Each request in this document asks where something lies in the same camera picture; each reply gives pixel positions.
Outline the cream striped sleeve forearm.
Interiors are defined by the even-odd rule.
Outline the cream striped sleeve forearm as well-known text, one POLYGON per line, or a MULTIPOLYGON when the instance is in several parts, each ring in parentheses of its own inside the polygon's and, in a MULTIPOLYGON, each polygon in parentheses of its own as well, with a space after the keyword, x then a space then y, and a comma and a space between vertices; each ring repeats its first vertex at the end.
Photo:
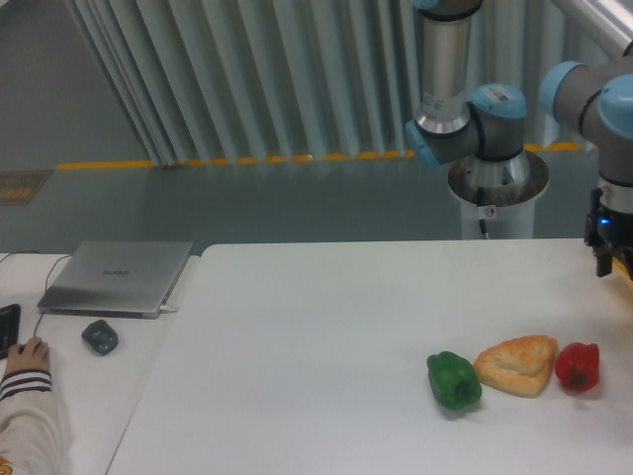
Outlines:
POLYGON ((10 373, 1 381, 1 472, 59 474, 63 442, 49 372, 10 373))

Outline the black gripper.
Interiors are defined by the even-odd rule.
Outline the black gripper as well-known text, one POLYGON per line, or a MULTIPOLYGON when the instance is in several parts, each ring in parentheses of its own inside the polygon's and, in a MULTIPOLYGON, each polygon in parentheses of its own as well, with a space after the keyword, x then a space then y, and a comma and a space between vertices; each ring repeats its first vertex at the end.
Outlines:
POLYGON ((612 259, 632 261, 632 215, 608 208, 600 188, 590 191, 590 207, 585 224, 585 245, 592 249, 598 278, 612 272, 612 259))

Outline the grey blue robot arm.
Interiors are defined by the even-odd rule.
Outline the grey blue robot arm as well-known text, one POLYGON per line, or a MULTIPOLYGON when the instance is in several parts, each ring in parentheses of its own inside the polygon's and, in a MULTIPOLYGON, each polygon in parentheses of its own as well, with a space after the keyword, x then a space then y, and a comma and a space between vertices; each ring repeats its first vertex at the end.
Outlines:
MULTIPOLYGON (((449 164, 453 194, 473 207, 485 236, 496 211, 532 201, 544 190, 543 161, 523 145, 525 100, 493 83, 465 91, 470 22, 477 1, 417 1, 423 23, 422 99, 406 125, 414 155, 427 166, 449 164)), ((554 66, 539 89, 543 110, 594 144, 597 186, 590 193, 584 240, 598 276, 632 272, 632 5, 628 1, 562 1, 611 56, 591 67, 554 66)))

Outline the person's hand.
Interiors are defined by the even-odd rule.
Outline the person's hand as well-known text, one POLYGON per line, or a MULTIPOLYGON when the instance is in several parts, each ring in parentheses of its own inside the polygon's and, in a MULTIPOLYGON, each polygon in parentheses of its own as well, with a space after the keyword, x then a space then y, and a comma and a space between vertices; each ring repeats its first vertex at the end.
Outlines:
POLYGON ((16 343, 9 348, 5 376, 23 371, 49 370, 49 345, 40 337, 31 337, 26 343, 16 343))

